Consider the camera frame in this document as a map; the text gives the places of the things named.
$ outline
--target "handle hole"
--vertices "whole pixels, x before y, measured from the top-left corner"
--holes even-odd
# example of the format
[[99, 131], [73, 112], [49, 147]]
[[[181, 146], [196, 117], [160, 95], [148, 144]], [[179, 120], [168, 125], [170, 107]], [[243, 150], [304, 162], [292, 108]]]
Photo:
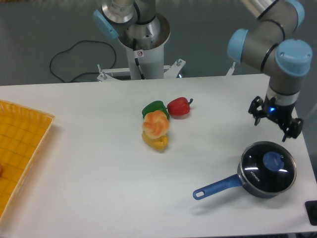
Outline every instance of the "handle hole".
[[204, 194], [205, 194], [204, 191], [200, 191], [200, 192], [196, 193], [196, 196], [201, 197], [201, 196], [204, 196]]

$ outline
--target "bolt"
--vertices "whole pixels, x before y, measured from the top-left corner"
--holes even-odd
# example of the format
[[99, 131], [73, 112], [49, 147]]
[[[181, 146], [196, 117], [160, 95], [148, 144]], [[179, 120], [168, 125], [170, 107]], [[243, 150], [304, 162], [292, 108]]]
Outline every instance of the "bolt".
[[102, 73], [102, 77], [103, 77], [104, 79], [106, 79], [106, 78], [107, 78], [106, 73], [101, 70], [99, 64], [98, 64], [97, 66], [98, 66], [99, 73]]
[[177, 64], [176, 64], [177, 66], [180, 66], [180, 63], [182, 63], [182, 61], [180, 59], [178, 59], [176, 62], [177, 62]]

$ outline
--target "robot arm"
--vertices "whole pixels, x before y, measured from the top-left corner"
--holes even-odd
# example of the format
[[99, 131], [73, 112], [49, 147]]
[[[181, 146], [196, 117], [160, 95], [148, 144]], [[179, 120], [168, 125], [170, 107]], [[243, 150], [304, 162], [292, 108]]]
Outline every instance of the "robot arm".
[[284, 132], [283, 141], [297, 138], [303, 120], [294, 119], [291, 114], [313, 53], [307, 43], [285, 39], [302, 23], [304, 9], [296, 0], [243, 0], [243, 3], [260, 24], [252, 32], [236, 31], [229, 41], [228, 55], [270, 76], [265, 100], [257, 96], [249, 113], [255, 118], [255, 125], [261, 118], [278, 124]]
[[125, 47], [131, 79], [164, 78], [168, 21], [156, 13], [155, 0], [108, 0], [94, 20], [108, 37]]

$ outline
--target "blue lid knob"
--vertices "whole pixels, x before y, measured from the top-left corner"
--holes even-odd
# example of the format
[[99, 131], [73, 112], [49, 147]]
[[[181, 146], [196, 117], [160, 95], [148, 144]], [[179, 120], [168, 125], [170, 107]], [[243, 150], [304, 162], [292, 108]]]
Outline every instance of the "blue lid knob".
[[93, 17], [96, 25], [106, 36], [108, 36], [111, 39], [115, 39], [119, 36], [119, 34], [113, 28], [113, 26], [111, 26], [111, 24], [98, 10], [95, 10]]
[[263, 156], [263, 163], [271, 171], [279, 171], [284, 167], [281, 155], [273, 151], [267, 152]]
[[286, 40], [276, 49], [278, 66], [287, 74], [300, 77], [307, 74], [313, 57], [312, 48], [301, 40]]
[[237, 30], [232, 35], [228, 44], [227, 53], [229, 57], [239, 63], [241, 63], [243, 45], [244, 45], [244, 41], [246, 39], [247, 33], [248, 33], [248, 30], [246, 29]]
[[302, 22], [304, 21], [305, 18], [305, 10], [303, 8], [303, 6], [300, 4], [300, 2], [296, 1], [296, 0], [285, 0], [287, 2], [289, 2], [290, 4], [292, 4], [296, 11], [297, 11], [297, 15], [298, 15], [298, 23], [297, 23], [297, 27], [299, 27], [300, 24], [302, 24]]

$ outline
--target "orange tray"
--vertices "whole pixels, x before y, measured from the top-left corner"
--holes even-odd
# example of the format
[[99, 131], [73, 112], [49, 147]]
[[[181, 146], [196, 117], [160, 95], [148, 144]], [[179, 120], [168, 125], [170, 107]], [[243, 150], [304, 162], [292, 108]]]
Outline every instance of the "orange tray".
[[53, 120], [53, 115], [0, 100], [0, 219]]

